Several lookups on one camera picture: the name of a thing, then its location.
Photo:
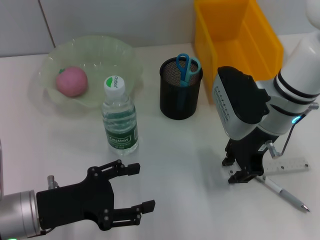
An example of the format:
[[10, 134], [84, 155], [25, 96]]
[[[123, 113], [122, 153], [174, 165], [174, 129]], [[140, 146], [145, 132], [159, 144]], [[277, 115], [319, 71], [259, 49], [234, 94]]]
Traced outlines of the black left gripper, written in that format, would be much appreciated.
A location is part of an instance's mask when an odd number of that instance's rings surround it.
[[114, 192], [109, 179], [137, 175], [140, 167], [139, 163], [125, 166], [118, 159], [88, 169], [80, 183], [37, 192], [40, 227], [47, 230], [83, 220], [95, 222], [102, 231], [138, 226], [142, 215], [154, 211], [155, 200], [114, 210]]

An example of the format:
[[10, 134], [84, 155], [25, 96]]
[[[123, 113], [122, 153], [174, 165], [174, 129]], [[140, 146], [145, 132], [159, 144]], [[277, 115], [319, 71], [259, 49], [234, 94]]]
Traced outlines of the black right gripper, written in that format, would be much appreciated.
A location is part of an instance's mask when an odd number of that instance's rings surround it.
[[268, 134], [258, 127], [241, 140], [230, 138], [225, 147], [225, 158], [221, 164], [224, 167], [232, 166], [236, 161], [242, 170], [231, 175], [228, 183], [244, 184], [257, 176], [262, 176], [264, 173], [263, 156], [268, 150], [263, 145], [267, 141], [274, 143], [277, 138], [277, 135]]

